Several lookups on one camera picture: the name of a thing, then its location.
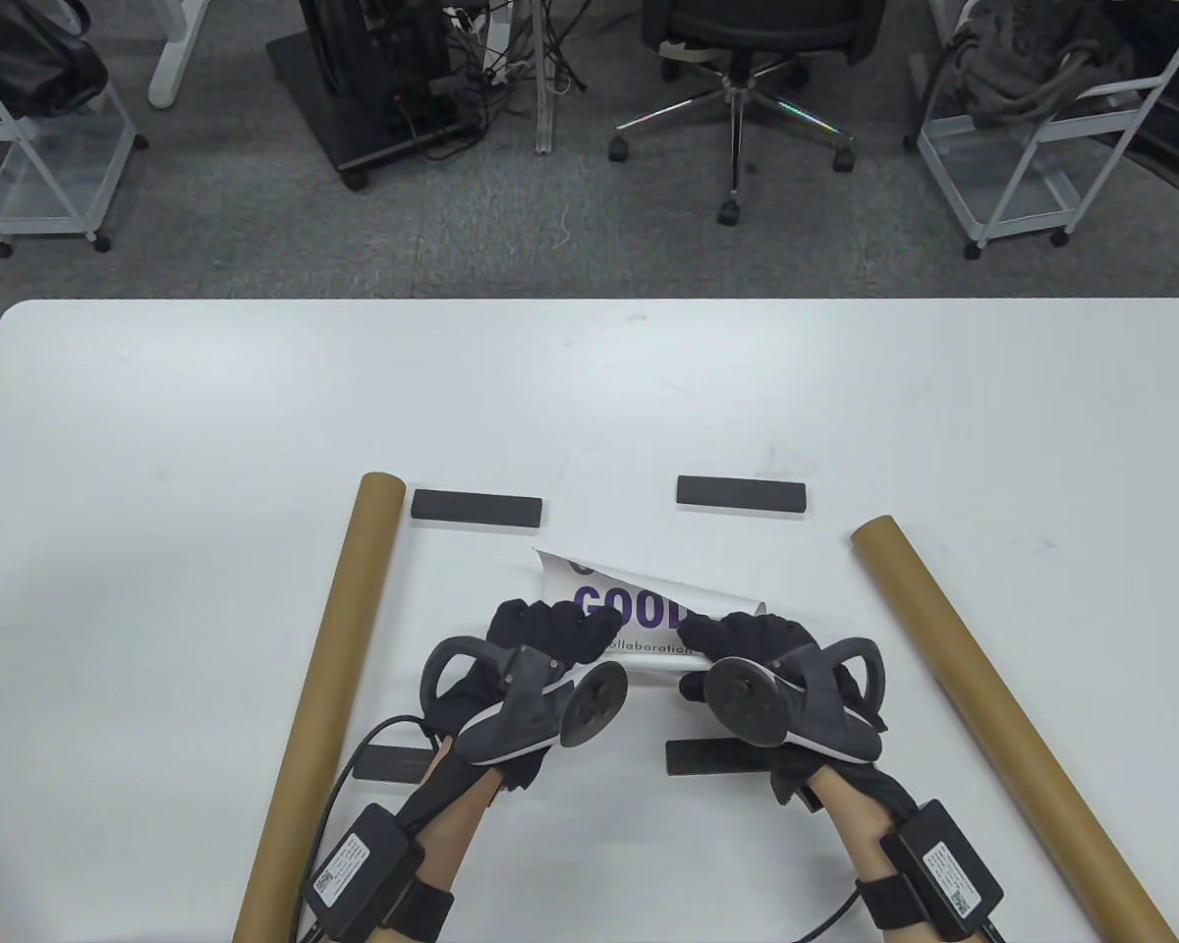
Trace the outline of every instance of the black magnet strip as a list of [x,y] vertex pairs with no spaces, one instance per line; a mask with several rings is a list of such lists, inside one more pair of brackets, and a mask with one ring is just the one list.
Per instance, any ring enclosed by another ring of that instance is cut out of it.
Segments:
[[454,521],[495,527],[540,527],[541,499],[514,494],[415,489],[410,516],[419,521]]
[[769,771],[770,753],[737,737],[670,740],[664,745],[668,776],[762,773]]
[[357,756],[353,777],[369,782],[422,782],[428,767],[433,766],[435,756],[427,746],[383,746],[373,743]]
[[784,510],[791,515],[802,515],[809,509],[809,492],[802,481],[678,475],[676,502],[705,508]]

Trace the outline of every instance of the black box module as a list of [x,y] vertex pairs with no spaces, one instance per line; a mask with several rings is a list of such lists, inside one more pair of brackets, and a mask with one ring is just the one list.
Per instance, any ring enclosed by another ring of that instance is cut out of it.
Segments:
[[670,740],[664,745],[668,776],[766,773],[772,753],[737,737]]
[[407,839],[388,809],[373,803],[310,877],[305,903],[329,939],[365,943],[422,862],[423,849]]
[[882,836],[881,845],[891,864],[908,877],[930,923],[946,941],[971,937],[1005,898],[979,852],[936,798],[898,830]]
[[356,780],[404,782],[419,785],[428,767],[433,766],[435,751],[426,746],[389,746],[381,743],[364,746],[357,754],[353,770]]
[[515,494],[435,492],[419,488],[410,500],[410,516],[416,521],[539,528],[541,499],[519,497]]

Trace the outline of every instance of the barcode label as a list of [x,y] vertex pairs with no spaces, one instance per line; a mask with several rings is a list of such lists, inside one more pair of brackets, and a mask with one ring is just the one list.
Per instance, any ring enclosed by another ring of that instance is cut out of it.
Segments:
[[332,860],[325,863],[323,871],[315,878],[315,893],[320,895],[324,904],[332,906],[369,857],[370,849],[362,844],[360,837],[351,835],[344,839],[337,853],[332,855]]
[[957,859],[948,851],[948,845],[940,842],[922,855],[922,863],[934,876],[935,884],[943,889],[957,916],[962,921],[969,917],[982,902],[982,896],[973,885],[970,876],[966,875]]

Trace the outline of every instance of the office chair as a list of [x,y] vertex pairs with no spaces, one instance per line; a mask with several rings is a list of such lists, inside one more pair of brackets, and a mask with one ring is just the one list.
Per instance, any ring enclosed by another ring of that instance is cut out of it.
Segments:
[[[617,125],[607,157],[613,163],[628,160],[626,131],[723,94],[729,104],[730,154],[729,199],[716,215],[722,225],[738,224],[743,116],[747,100],[823,131],[835,145],[835,171],[849,174],[856,166],[851,136],[797,104],[762,91],[757,83],[791,67],[805,53],[838,51],[854,66],[874,50],[885,8],[887,0],[643,0],[644,44],[653,50],[665,40],[716,46],[727,51],[729,67],[722,71],[712,64],[690,64],[690,68],[716,80],[716,88]],[[769,60],[757,66],[756,57],[760,54]]]

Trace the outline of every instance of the chair base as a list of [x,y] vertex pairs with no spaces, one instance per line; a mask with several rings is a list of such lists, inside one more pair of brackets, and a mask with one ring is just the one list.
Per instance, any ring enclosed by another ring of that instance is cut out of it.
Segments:
[[624,138],[626,131],[633,131],[643,125],[660,120],[678,112],[687,111],[697,104],[714,103],[723,100],[729,106],[729,194],[727,200],[722,203],[716,220],[723,225],[732,226],[738,224],[739,204],[738,198],[742,192],[742,166],[743,166],[743,126],[746,119],[746,104],[763,104],[766,108],[790,118],[791,121],[799,121],[801,125],[822,131],[824,138],[835,147],[834,169],[838,174],[849,174],[856,166],[856,152],[852,149],[854,138],[845,131],[839,130],[831,123],[817,117],[805,108],[801,108],[795,103],[785,98],[770,94],[768,91],[757,88],[757,80],[773,72],[792,66],[798,58],[795,55],[782,55],[763,67],[752,67],[751,53],[733,53],[730,58],[729,68],[716,67],[710,62],[689,62],[689,68],[697,68],[698,72],[710,75],[718,81],[716,88],[699,91],[689,98],[683,98],[679,103],[657,108],[657,111],[639,114],[631,120],[615,126],[615,138],[611,140],[607,149],[608,160],[624,163],[628,158],[628,143]]

